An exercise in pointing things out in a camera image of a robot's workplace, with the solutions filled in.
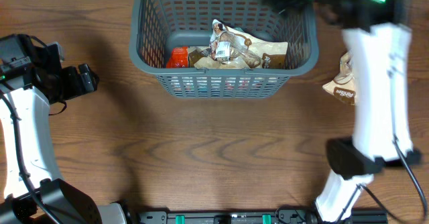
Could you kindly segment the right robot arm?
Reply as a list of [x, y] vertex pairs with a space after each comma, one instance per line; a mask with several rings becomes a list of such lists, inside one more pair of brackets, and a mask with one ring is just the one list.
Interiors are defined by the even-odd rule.
[[330, 139], [330, 174], [312, 223], [346, 223], [360, 194], [387, 167], [409, 170], [422, 156], [408, 124], [407, 63], [412, 31], [404, 0], [262, 0], [279, 13], [317, 3], [341, 28], [351, 54], [358, 101], [351, 137]]

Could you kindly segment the orange cookie package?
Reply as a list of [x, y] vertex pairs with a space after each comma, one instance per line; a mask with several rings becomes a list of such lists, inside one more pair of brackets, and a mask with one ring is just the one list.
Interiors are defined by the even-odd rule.
[[188, 47], [182, 46], [172, 50], [170, 59], [166, 64], [166, 68], [188, 68]]

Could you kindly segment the white tissue multipack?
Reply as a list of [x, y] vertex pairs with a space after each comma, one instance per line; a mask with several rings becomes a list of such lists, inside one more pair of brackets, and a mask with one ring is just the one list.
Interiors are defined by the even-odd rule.
[[196, 72], [186, 72], [185, 68], [177, 68], [176, 72], [156, 76], [163, 87], [169, 91], [185, 93], [209, 91], [244, 91], [260, 88], [267, 80], [264, 76], [252, 75], [248, 69], [196, 69]]

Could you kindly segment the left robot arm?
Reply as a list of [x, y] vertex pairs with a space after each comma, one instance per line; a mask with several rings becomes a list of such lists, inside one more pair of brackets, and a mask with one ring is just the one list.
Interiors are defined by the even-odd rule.
[[132, 223], [123, 201], [97, 205], [68, 184], [58, 167], [50, 107], [93, 93], [99, 77], [88, 64], [62, 67], [57, 42], [11, 34], [1, 38], [1, 126], [7, 177], [2, 223]]

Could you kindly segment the beige Pantree snack bag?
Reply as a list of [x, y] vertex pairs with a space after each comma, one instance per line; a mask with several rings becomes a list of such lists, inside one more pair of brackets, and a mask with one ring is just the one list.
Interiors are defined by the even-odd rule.
[[232, 69], [232, 65], [213, 60], [208, 46], [191, 46], [187, 48], [188, 66], [190, 68]]

